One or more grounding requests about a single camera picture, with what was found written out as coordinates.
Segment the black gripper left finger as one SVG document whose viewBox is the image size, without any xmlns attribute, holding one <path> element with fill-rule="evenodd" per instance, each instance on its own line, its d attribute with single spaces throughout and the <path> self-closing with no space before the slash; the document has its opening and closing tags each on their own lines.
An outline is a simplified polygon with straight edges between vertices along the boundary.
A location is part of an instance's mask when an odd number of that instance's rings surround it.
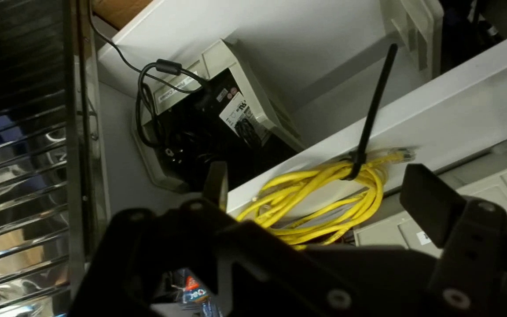
<svg viewBox="0 0 507 317">
<path fill-rule="evenodd" d="M 167 273 L 187 268 L 229 317 L 248 315 L 238 268 L 241 229 L 225 213 L 229 168 L 209 166 L 197 197 L 158 215 L 146 208 L 120 212 L 93 256 L 69 317 L 164 317 L 153 310 Z"/>
</svg>

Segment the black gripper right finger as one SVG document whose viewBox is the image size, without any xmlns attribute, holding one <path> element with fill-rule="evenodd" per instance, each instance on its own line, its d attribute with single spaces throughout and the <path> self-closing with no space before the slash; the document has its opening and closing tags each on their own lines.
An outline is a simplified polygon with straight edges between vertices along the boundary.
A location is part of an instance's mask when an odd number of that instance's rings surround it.
<svg viewBox="0 0 507 317">
<path fill-rule="evenodd" d="M 426 291 L 433 317 L 507 317 L 507 212 L 408 164 L 400 203 L 442 250 Z"/>
</svg>

